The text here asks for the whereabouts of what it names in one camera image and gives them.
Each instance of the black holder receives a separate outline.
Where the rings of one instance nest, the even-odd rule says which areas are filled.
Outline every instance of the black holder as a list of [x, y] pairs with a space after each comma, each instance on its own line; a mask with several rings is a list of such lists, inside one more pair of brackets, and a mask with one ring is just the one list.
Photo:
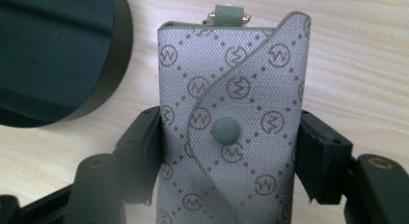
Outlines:
[[[159, 110], [142, 112], [112, 154], [81, 162], [73, 185], [22, 209], [15, 197], [0, 196], [0, 224], [124, 223], [123, 201], [150, 204], [162, 162]], [[404, 169], [379, 155], [355, 159], [345, 137], [308, 111], [301, 117], [296, 174], [310, 199], [334, 205], [344, 195], [348, 224], [407, 223], [409, 177]]]

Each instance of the logo print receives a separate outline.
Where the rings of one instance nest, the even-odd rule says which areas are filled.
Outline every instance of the logo print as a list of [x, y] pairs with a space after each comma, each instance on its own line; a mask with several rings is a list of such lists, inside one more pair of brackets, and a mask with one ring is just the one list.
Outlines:
[[222, 148], [222, 157], [228, 163], [236, 163], [243, 157], [243, 147], [238, 143], [225, 145]]
[[172, 224], [171, 215], [164, 210], [159, 210], [156, 220], [158, 224]]
[[310, 28], [311, 28], [311, 19], [309, 17], [304, 20], [304, 33], [307, 37], [310, 36]]
[[168, 106], [168, 105], [164, 105], [162, 106], [162, 122], [166, 125], [169, 126], [171, 125], [174, 120], [175, 120], [175, 112], [174, 109], [172, 109], [172, 107]]
[[191, 193], [184, 196], [183, 205], [188, 210], [196, 211], [200, 210], [204, 204], [201, 196], [195, 193]]
[[292, 213], [292, 202], [288, 201], [282, 209], [282, 217], [284, 220], [290, 219]]
[[255, 191], [261, 196], [269, 195], [274, 191], [276, 185], [277, 183], [273, 176], [262, 175], [256, 179]]
[[190, 151], [190, 144], [188, 142], [184, 144], [184, 152], [187, 154], [187, 156], [193, 158], [192, 152]]
[[288, 48], [282, 43], [275, 44], [268, 52], [271, 56], [268, 61], [273, 67], [283, 68], [289, 61], [290, 55]]
[[202, 107], [197, 108], [190, 121], [190, 126], [195, 129], [205, 129], [210, 124], [210, 112]]
[[198, 36], [199, 38], [201, 36], [208, 37], [211, 33], [213, 33], [213, 30], [208, 30], [208, 29], [194, 29], [193, 33]]
[[225, 54], [225, 60], [230, 67], [233, 67], [235, 64], [243, 60], [246, 56], [247, 52], [243, 47], [231, 47]]
[[162, 168], [160, 169], [160, 175], [164, 180], [169, 180], [174, 175], [171, 165], [166, 162], [163, 163]]
[[301, 84], [298, 86], [298, 98], [300, 98], [300, 101], [303, 100], [304, 96], [304, 82], [301, 82]]
[[250, 82], [244, 76], [234, 77], [228, 83], [228, 94], [231, 98], [242, 99], [250, 92]]
[[208, 81], [201, 76], [194, 77], [187, 85], [187, 91], [193, 98], [198, 98], [200, 94], [207, 88]]
[[164, 67], [169, 67], [177, 60], [177, 49], [170, 44], [163, 46], [160, 49], [160, 63]]
[[268, 134], [280, 132], [284, 124], [283, 116], [276, 111], [266, 113], [261, 120], [262, 129]]

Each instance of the fabric pouch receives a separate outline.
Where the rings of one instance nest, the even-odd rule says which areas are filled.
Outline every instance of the fabric pouch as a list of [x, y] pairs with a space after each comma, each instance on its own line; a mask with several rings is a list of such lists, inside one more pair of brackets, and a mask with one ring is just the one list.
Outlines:
[[216, 8], [212, 26], [158, 30], [156, 223], [290, 223], [311, 20], [229, 27], [241, 20], [234, 9]]

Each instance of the wood grain surface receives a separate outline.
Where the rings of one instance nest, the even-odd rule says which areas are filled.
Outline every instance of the wood grain surface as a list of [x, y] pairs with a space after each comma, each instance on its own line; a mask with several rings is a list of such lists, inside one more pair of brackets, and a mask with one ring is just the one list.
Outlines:
[[[216, 4], [244, 7], [248, 26], [275, 27], [291, 11], [312, 18], [303, 108], [354, 143], [409, 170], [409, 0], [128, 0], [134, 41], [127, 73], [100, 108], [40, 128], [0, 126], [0, 194], [21, 205], [72, 183], [87, 156], [111, 153], [138, 114], [159, 104], [156, 30], [199, 23]], [[155, 206], [127, 206], [128, 223], [154, 223]], [[344, 223], [343, 205], [309, 202], [295, 182], [292, 223]]]

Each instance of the gray snap button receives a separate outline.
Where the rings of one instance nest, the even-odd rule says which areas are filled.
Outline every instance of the gray snap button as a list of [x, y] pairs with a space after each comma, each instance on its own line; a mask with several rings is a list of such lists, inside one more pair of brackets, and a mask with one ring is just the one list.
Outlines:
[[232, 145], [240, 136], [240, 124], [231, 117], [222, 117], [214, 122], [210, 133], [217, 143]]

